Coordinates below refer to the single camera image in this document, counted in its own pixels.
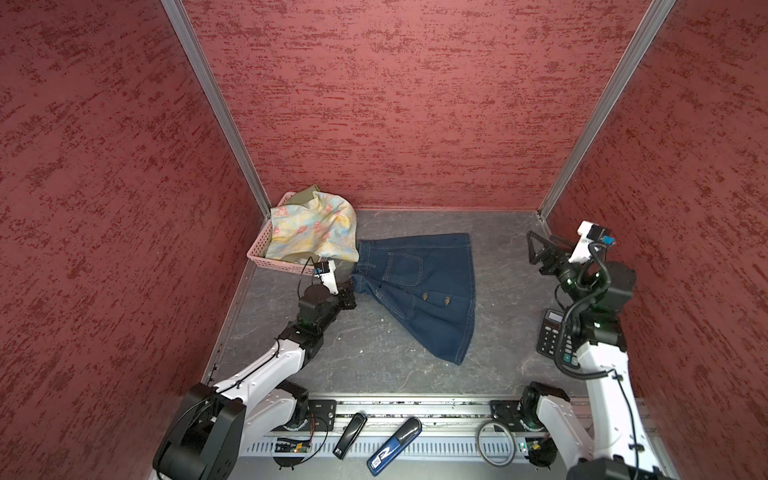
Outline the blue denim skirt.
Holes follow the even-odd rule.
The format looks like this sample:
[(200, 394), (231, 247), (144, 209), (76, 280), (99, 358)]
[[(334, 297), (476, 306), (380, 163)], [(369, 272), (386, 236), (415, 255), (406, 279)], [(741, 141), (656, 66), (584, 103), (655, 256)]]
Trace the blue denim skirt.
[(432, 355), (462, 364), (475, 328), (470, 235), (359, 240), (356, 248), (355, 292), (374, 298)]

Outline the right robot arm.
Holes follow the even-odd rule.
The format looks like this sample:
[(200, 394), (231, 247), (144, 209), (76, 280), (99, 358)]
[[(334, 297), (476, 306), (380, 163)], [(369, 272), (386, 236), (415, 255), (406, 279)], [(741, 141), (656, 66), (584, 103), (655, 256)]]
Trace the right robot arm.
[(557, 278), (572, 300), (555, 337), (557, 369), (586, 384), (592, 427), (576, 418), (564, 392), (531, 383), (521, 399), (520, 422), (544, 430), (569, 479), (662, 479), (633, 393), (627, 342), (619, 314), (631, 300), (634, 270), (607, 254), (614, 244), (606, 229), (589, 224), (576, 244), (534, 231), (526, 235), (529, 262)]

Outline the right circuit board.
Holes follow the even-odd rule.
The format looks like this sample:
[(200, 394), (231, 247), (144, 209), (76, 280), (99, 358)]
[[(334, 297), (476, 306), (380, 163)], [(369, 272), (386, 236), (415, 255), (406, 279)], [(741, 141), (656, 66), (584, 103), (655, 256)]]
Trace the right circuit board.
[(550, 437), (527, 438), (526, 449), (525, 458), (537, 468), (549, 469), (558, 456), (557, 446)]

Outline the black calculator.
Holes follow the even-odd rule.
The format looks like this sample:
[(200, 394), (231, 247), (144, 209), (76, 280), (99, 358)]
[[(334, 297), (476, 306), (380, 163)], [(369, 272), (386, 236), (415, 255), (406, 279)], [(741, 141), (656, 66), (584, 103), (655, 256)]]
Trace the black calculator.
[[(554, 309), (547, 309), (543, 315), (536, 350), (540, 355), (548, 359), (554, 359), (555, 357), (562, 319), (563, 313)], [(565, 336), (563, 347), (559, 352), (565, 364), (575, 369), (579, 368), (573, 342), (569, 335)]]

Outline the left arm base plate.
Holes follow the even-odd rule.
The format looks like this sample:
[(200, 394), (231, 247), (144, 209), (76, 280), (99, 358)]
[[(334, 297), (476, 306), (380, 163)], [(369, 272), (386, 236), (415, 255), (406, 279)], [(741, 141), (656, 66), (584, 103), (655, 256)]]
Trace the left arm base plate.
[(299, 430), (309, 432), (311, 420), (314, 420), (315, 428), (320, 430), (332, 430), (335, 425), (338, 402), (335, 399), (308, 399), (299, 407), (299, 419), (303, 421)]

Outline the right aluminium corner post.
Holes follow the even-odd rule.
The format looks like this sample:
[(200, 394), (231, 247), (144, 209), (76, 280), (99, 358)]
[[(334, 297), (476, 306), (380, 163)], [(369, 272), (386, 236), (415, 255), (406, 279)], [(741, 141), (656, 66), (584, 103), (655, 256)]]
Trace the right aluminium corner post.
[(538, 209), (538, 218), (543, 225), (547, 224), (569, 181), (588, 153), (675, 4), (675, 0), (650, 2), (554, 184)]

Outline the aluminium front rail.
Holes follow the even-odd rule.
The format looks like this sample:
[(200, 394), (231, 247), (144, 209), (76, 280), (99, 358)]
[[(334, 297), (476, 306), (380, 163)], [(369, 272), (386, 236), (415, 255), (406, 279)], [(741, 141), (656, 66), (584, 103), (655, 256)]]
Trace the aluminium front rail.
[(362, 394), (313, 394), (309, 399), (338, 402), (332, 430), (311, 428), (309, 432), (274, 429), (259, 440), (243, 442), (242, 458), (272, 459), (278, 437), (313, 440), (313, 458), (333, 459), (333, 449), (351, 417), (364, 413), (368, 420), (346, 455), (347, 460), (368, 459), (410, 417), (422, 422), (422, 433), (399, 457), (409, 461), (465, 461), (486, 466), (511, 458), (514, 464), (528, 464), (527, 438), (552, 434), (511, 432), (491, 417), (491, 400), (517, 400), (493, 396), (374, 396)]

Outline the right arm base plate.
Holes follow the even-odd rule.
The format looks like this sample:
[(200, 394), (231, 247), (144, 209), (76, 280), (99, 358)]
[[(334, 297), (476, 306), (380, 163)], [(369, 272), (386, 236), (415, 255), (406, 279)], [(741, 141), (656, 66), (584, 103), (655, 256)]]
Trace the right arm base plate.
[(511, 432), (540, 432), (543, 426), (523, 415), (519, 400), (491, 400), (491, 417), (504, 424)]

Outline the aluminium corner post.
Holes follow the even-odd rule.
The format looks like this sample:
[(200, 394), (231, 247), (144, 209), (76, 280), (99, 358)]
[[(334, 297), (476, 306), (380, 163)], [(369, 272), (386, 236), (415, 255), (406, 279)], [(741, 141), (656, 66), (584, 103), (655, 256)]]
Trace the aluminium corner post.
[(215, 79), (183, 2), (180, 0), (162, 0), (161, 4), (262, 216), (269, 219), (271, 203), (268, 195)]
[(543, 225), (547, 224), (569, 181), (588, 153), (675, 4), (675, 0), (650, 2), (554, 184), (538, 209), (538, 218)]

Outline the olive green garment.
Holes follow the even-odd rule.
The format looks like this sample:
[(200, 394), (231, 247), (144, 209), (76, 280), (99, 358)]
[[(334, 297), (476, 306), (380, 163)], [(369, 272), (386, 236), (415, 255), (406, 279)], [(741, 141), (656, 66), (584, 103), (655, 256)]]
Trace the olive green garment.
[(307, 207), (311, 201), (315, 199), (315, 194), (320, 193), (317, 185), (311, 185), (304, 190), (296, 192), (288, 200), (285, 201), (285, 206), (301, 206)]

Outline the pink plastic basket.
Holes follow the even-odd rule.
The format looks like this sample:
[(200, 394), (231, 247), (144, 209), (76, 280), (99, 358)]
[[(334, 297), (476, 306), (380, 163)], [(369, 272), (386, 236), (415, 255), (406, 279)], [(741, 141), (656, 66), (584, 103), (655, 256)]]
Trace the pink plastic basket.
[(272, 240), (272, 221), (267, 219), (264, 221), (260, 231), (247, 251), (247, 258), (251, 260), (258, 268), (281, 271), (296, 275), (311, 275), (312, 271), (309, 267), (306, 269), (302, 265), (296, 263), (290, 263), (280, 260), (273, 260), (266, 258), (266, 252)]

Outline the left aluminium corner post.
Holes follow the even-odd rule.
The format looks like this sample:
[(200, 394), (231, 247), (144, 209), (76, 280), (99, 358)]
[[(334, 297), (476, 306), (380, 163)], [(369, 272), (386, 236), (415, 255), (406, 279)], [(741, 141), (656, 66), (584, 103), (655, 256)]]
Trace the left aluminium corner post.
[(215, 79), (183, 2), (180, 0), (162, 0), (161, 4), (262, 216), (269, 219), (271, 203), (268, 195)]

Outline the left circuit board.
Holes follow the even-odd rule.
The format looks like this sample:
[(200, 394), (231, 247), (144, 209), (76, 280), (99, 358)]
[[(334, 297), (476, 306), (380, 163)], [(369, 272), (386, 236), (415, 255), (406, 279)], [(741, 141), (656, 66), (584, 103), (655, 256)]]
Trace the left circuit board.
[(272, 459), (280, 469), (293, 470), (307, 460), (313, 452), (313, 440), (278, 437), (272, 452)]

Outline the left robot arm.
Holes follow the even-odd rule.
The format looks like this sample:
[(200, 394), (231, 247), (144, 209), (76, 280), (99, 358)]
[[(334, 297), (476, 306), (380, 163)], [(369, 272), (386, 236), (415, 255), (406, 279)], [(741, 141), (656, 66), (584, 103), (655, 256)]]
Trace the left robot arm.
[(298, 306), (267, 353), (226, 380), (187, 392), (154, 455), (157, 479), (226, 479), (244, 442), (309, 421), (308, 391), (289, 378), (317, 355), (338, 314), (356, 307), (353, 282), (336, 294), (312, 284)]

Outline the circuit board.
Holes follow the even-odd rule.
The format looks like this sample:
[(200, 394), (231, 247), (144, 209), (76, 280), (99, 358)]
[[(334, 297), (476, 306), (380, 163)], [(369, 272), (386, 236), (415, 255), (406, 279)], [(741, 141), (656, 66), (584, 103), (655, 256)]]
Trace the circuit board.
[(313, 452), (313, 440), (278, 437), (272, 452), (272, 459), (280, 469), (293, 470), (307, 460)]
[(537, 468), (549, 469), (558, 456), (557, 446), (550, 437), (527, 438), (526, 449), (525, 458)]

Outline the blue black handheld device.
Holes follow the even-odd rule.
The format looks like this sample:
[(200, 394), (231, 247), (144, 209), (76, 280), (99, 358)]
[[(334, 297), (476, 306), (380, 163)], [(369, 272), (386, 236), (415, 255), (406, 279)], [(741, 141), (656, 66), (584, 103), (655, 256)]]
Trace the blue black handheld device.
[(422, 422), (416, 417), (408, 418), (367, 460), (371, 475), (382, 473), (421, 433)]

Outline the pastel floral skirt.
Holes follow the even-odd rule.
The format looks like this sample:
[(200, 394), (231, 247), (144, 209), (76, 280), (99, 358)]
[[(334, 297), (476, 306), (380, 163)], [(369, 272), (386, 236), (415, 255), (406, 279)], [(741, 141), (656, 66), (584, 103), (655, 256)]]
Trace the pastel floral skirt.
[(314, 191), (302, 204), (271, 209), (272, 234), (265, 257), (295, 262), (320, 257), (357, 262), (357, 215), (343, 197)]

